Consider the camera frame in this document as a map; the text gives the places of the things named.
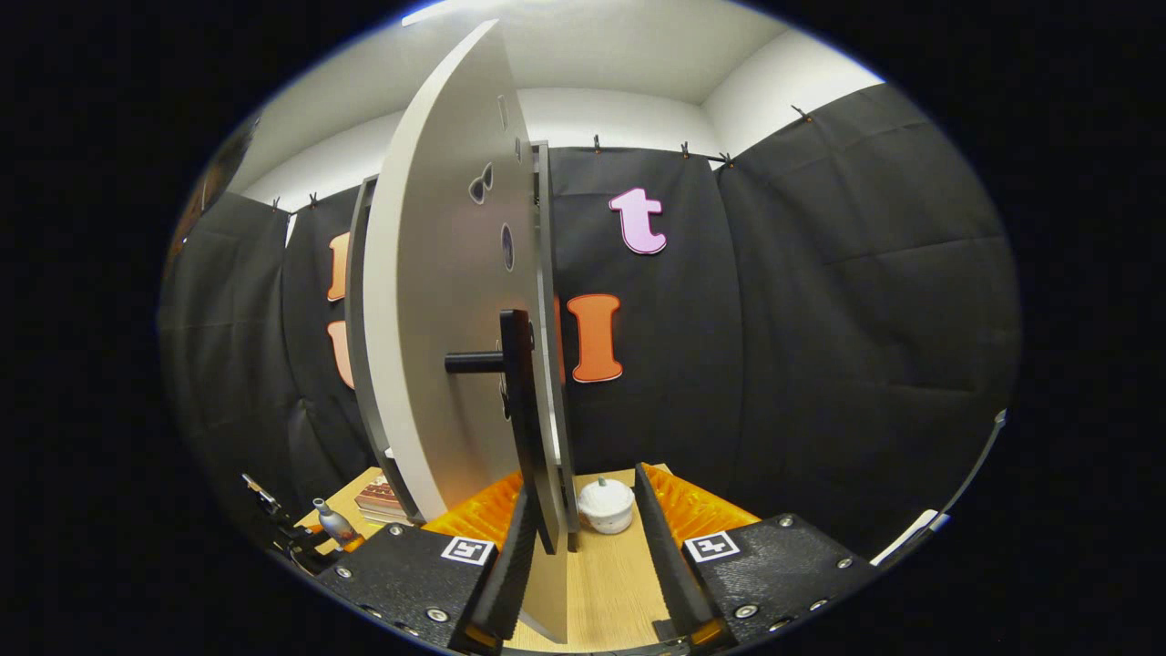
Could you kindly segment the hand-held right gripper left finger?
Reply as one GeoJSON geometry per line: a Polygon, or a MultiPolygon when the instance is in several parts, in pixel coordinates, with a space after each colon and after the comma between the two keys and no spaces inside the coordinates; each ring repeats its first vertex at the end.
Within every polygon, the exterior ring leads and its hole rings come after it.
{"type": "Polygon", "coordinates": [[[424,525],[379,528],[318,581],[374,621],[440,651],[501,651],[538,544],[536,499],[517,472],[424,525]]]}

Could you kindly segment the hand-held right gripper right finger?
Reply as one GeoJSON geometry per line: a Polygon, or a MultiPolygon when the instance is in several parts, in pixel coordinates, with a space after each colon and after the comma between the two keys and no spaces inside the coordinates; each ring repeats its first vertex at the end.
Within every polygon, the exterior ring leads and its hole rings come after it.
{"type": "Polygon", "coordinates": [[[877,578],[808,520],[756,519],[659,466],[635,466],[634,498],[670,627],[695,651],[787,634],[877,578]]]}

